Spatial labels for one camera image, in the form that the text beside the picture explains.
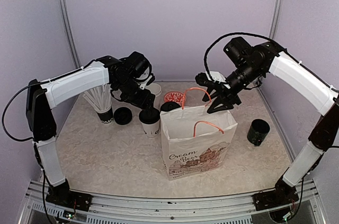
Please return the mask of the white paper takeout bag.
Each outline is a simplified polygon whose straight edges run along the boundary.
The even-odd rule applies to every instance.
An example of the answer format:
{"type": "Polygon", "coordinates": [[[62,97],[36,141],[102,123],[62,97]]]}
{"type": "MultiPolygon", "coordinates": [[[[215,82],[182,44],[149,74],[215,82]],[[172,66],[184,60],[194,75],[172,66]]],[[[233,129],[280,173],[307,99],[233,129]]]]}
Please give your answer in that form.
{"type": "Polygon", "coordinates": [[[211,103],[160,113],[162,158],[167,177],[176,180],[221,166],[238,123],[226,111],[207,113],[211,103]]]}

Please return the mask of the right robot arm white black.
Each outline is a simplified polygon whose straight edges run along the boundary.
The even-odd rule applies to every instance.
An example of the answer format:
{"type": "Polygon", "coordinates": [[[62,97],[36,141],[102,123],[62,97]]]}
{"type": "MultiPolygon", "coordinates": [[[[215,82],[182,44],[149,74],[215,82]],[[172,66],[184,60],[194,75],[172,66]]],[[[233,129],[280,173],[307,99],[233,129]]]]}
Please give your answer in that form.
{"type": "MultiPolygon", "coordinates": [[[[299,37],[278,37],[277,42],[324,81],[338,86],[337,44],[299,37]]],[[[265,79],[261,92],[266,109],[278,123],[276,128],[283,132],[282,138],[289,143],[293,153],[298,154],[318,121],[319,113],[301,94],[273,76],[265,79]]],[[[338,150],[330,149],[311,176],[320,196],[325,199],[338,197],[338,150]]]]}

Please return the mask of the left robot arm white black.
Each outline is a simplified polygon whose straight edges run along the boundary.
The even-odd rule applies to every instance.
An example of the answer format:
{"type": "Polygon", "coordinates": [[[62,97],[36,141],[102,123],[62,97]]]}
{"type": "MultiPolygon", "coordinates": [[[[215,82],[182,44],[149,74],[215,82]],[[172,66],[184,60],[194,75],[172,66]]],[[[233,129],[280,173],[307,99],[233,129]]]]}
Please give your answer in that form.
{"type": "Polygon", "coordinates": [[[111,56],[94,59],[86,66],[45,82],[30,81],[26,118],[33,134],[34,152],[50,183],[51,194],[62,205],[71,204],[74,193],[60,167],[52,109],[85,91],[109,85],[111,91],[121,92],[121,102],[149,110],[154,106],[155,96],[145,87],[154,80],[150,61],[134,51],[120,59],[111,56]]]}

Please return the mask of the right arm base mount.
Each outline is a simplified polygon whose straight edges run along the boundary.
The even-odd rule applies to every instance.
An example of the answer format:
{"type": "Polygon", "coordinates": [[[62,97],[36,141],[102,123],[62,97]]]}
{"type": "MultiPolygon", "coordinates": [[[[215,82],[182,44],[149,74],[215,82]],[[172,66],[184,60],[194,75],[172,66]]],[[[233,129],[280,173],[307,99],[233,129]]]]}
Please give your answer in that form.
{"type": "Polygon", "coordinates": [[[290,187],[283,180],[277,181],[274,189],[255,193],[252,198],[256,211],[280,207],[299,200],[296,187],[290,187]]]}

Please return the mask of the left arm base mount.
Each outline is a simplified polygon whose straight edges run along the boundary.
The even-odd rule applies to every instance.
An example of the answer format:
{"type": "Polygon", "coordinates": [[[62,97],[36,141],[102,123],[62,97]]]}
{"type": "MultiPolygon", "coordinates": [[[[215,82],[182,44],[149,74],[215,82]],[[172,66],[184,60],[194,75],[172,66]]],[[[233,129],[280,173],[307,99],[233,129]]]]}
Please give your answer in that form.
{"type": "Polygon", "coordinates": [[[62,207],[88,212],[92,195],[70,190],[69,183],[65,180],[58,186],[48,188],[46,201],[62,207]]]}

